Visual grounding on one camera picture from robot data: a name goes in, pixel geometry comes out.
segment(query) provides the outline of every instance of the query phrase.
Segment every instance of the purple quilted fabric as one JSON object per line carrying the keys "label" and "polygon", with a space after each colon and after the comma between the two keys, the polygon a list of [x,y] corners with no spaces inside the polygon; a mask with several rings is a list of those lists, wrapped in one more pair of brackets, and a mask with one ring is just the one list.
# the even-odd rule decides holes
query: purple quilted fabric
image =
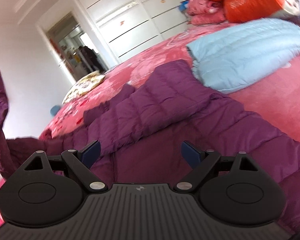
{"label": "purple quilted fabric", "polygon": [[101,103],[99,106],[96,106],[90,110],[87,110],[83,113],[83,122],[86,126],[92,124],[92,122],[108,111],[111,107],[116,106],[118,103],[127,99],[136,89],[133,86],[124,84],[121,91],[111,98],[109,101]]}
{"label": "purple quilted fabric", "polygon": [[[5,94],[0,95],[4,102]],[[300,143],[245,111],[241,103],[202,86],[183,60],[157,67],[128,98],[97,114],[89,126],[60,138],[5,141],[5,111],[0,108],[0,172],[5,178],[36,150],[60,154],[98,139],[101,158],[91,171],[108,185],[173,185],[191,170],[180,154],[182,141],[189,140],[226,156],[248,152],[287,196],[280,223],[300,230]]]}

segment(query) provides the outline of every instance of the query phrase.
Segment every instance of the pink pillow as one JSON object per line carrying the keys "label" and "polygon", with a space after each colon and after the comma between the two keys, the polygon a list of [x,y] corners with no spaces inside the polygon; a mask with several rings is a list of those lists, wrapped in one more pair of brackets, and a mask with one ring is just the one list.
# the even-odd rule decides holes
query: pink pillow
{"label": "pink pillow", "polygon": [[197,14],[214,14],[222,7],[220,2],[210,0],[190,0],[187,13],[191,16]]}
{"label": "pink pillow", "polygon": [[191,18],[191,23],[192,25],[204,25],[204,24],[217,24],[224,22],[226,20],[224,10],[219,9],[214,14],[199,14],[195,15]]}

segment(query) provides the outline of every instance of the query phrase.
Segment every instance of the doorway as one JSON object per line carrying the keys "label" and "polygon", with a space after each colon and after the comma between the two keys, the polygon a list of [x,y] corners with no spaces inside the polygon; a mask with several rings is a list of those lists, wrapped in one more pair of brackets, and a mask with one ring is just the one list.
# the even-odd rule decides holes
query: doorway
{"label": "doorway", "polygon": [[47,36],[76,81],[95,71],[107,71],[97,48],[71,13],[55,24]]}

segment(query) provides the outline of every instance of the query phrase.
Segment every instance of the person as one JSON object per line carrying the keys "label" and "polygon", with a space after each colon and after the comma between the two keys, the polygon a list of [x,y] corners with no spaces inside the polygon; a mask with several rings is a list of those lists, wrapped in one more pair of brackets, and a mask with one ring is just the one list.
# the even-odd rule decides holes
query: person
{"label": "person", "polygon": [[99,70],[100,73],[105,71],[102,65],[99,63],[97,55],[92,49],[88,48],[87,46],[80,46],[79,50],[94,70]]}

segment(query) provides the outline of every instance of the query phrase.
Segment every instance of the blue toy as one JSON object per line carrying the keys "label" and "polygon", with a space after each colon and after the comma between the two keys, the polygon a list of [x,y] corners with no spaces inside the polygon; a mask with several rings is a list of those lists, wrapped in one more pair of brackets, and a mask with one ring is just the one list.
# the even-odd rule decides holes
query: blue toy
{"label": "blue toy", "polygon": [[52,116],[56,116],[57,113],[60,111],[60,109],[61,109],[61,106],[54,106],[53,108],[51,108],[50,114]]}
{"label": "blue toy", "polygon": [[189,1],[182,1],[179,5],[180,12],[184,12],[188,8]]}

